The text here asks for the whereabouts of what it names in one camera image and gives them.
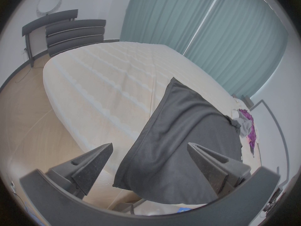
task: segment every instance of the teal curtain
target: teal curtain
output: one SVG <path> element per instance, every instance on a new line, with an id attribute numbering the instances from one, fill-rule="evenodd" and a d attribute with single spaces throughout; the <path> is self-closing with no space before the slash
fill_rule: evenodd
<path id="1" fill-rule="evenodd" d="M 275 71 L 287 39 L 264 0 L 217 0 L 185 56 L 231 95 L 250 97 Z"/>
<path id="2" fill-rule="evenodd" d="M 165 44 L 183 54 L 213 0 L 130 0 L 120 41 Z"/>

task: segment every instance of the gray cloth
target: gray cloth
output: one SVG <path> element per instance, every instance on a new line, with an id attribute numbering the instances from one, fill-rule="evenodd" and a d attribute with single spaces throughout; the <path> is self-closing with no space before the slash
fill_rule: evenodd
<path id="1" fill-rule="evenodd" d="M 240 136 L 246 137 L 252 131 L 252 121 L 249 120 L 245 115 L 238 111 L 239 118 L 235 118 L 233 120 L 237 121 L 240 124 Z"/>
<path id="2" fill-rule="evenodd" d="M 202 204 L 217 199 L 191 159 L 188 142 L 241 161 L 239 124 L 175 78 L 121 162 L 114 187 L 164 204 Z"/>

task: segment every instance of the curtain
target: curtain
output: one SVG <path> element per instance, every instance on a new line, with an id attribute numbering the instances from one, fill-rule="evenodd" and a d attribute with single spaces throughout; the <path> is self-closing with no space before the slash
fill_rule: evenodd
<path id="1" fill-rule="evenodd" d="M 130 0 L 120 41 L 165 44 L 183 54 L 213 0 Z"/>
<path id="2" fill-rule="evenodd" d="M 264 0 L 217 0 L 185 56 L 231 95 L 251 97 L 278 66 L 287 39 Z"/>

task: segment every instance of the wooden floor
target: wooden floor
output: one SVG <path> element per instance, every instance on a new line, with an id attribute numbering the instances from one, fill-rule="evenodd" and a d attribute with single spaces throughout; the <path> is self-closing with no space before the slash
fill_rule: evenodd
<path id="1" fill-rule="evenodd" d="M 28 201 L 19 178 L 38 168 L 49 168 L 83 153 L 56 117 L 43 85 L 45 55 L 16 74 L 0 93 L 0 171 L 3 181 L 13 181 L 16 194 Z M 113 188 L 114 178 L 102 171 L 83 200 L 112 209 L 119 202 L 138 200 L 130 191 Z"/>

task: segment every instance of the bed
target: bed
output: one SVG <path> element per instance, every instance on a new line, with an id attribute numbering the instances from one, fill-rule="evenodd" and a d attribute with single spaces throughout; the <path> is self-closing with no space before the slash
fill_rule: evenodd
<path id="1" fill-rule="evenodd" d="M 112 142 L 104 170 L 112 177 L 162 99 L 172 77 L 198 92 L 222 114 L 247 109 L 212 77 L 165 45 L 115 42 L 93 44 L 51 58 L 43 82 L 55 114 L 84 152 Z M 251 173 L 261 166 L 240 138 Z"/>

